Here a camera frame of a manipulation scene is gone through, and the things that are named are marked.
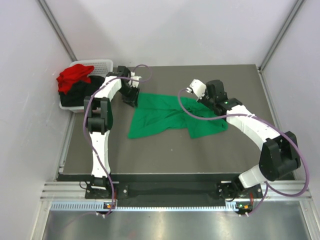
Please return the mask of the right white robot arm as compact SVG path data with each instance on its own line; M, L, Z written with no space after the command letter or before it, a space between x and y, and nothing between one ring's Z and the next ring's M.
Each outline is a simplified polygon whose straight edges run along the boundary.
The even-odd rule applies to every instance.
M290 131L282 136L271 126L255 119L254 114L238 99L228 98L221 80L203 83L195 79L190 88L199 103L239 129L260 150L258 164L232 180L233 192L237 197L245 198L253 186L265 181L276 181L300 168L300 157L292 146L297 143L296 136Z

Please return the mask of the green t shirt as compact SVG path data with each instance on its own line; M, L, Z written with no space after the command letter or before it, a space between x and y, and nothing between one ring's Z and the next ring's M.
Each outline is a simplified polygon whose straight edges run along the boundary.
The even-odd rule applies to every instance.
M190 138L202 138L228 129L223 119L200 120L189 116L181 108L178 98L171 95L141 93L135 109L128 138L139 139L166 130L187 129Z

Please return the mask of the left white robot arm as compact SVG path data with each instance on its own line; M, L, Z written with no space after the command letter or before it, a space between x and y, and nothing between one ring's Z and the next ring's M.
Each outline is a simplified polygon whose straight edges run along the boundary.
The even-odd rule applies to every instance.
M90 180L86 180L86 199L115 198L108 143L114 122L111 101L116 93L121 93L122 101L136 108L140 78L126 66L119 66L115 72L108 72L96 92L84 98L83 133L92 149L92 171Z

